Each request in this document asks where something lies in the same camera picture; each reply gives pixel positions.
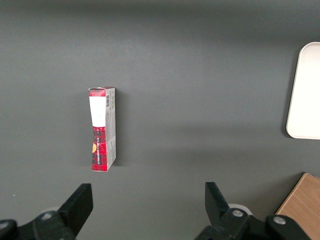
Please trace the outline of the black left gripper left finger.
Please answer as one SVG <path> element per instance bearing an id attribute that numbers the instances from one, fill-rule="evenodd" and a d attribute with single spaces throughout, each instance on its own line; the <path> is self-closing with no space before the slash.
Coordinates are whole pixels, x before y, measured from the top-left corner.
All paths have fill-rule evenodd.
<path id="1" fill-rule="evenodd" d="M 82 183 L 58 210 L 48 210 L 18 226 L 0 221 L 2 240 L 75 240 L 93 210 L 92 185 Z"/>

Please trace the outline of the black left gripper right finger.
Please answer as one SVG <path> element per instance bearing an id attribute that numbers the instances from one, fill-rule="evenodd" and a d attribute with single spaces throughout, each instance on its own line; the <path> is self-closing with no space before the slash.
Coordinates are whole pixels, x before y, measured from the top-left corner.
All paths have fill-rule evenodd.
<path id="1" fill-rule="evenodd" d="M 309 240 L 292 218 L 269 215 L 265 221 L 238 207 L 229 207 L 215 182 L 205 183 L 205 210 L 210 225 L 197 240 Z"/>

